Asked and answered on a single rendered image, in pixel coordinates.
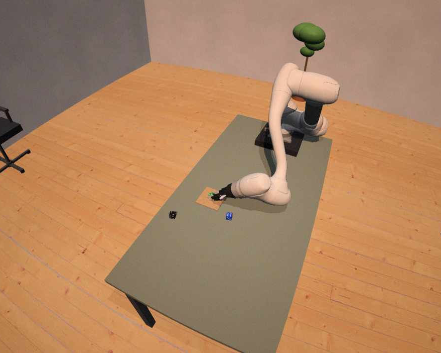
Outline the orange mat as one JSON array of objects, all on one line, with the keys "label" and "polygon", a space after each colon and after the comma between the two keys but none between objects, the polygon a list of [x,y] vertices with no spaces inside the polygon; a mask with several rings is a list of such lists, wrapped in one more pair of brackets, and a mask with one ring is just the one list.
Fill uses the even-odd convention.
[{"label": "orange mat", "polygon": [[201,204],[203,206],[206,206],[208,208],[211,208],[213,210],[218,211],[219,207],[221,206],[221,204],[223,203],[223,201],[225,200],[226,197],[224,197],[222,199],[222,201],[220,201],[220,200],[217,200],[217,201],[209,200],[208,195],[211,192],[215,192],[215,191],[218,191],[218,190],[212,189],[210,187],[206,187],[205,190],[202,192],[202,194],[197,199],[196,203]]}]

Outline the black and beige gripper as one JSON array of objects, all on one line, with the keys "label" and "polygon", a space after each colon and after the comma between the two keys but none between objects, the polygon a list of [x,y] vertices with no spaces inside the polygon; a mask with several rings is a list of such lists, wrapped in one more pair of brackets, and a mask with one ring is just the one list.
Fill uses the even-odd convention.
[{"label": "black and beige gripper", "polygon": [[235,198],[235,196],[232,194],[231,192],[231,184],[227,185],[227,187],[222,188],[219,191],[215,191],[213,192],[213,195],[209,195],[208,198],[209,200],[220,200],[222,201],[223,197],[231,197],[231,198]]}]

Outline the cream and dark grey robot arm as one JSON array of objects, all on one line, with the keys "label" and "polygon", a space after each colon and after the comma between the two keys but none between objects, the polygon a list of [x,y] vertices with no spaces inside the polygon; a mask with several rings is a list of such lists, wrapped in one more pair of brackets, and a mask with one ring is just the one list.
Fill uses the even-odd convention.
[{"label": "cream and dark grey robot arm", "polygon": [[[282,66],[271,93],[269,128],[264,129],[269,133],[267,138],[272,141],[276,171],[271,177],[264,173],[253,173],[235,180],[231,184],[231,192],[235,197],[248,196],[277,206],[289,203],[292,195],[286,181],[287,159],[284,142],[292,142],[293,131],[315,137],[326,134],[329,123],[320,112],[324,104],[337,101],[339,88],[339,83],[331,77],[301,71],[293,63]],[[290,101],[292,96],[301,97],[306,101],[305,111],[300,111],[297,105]]]}]

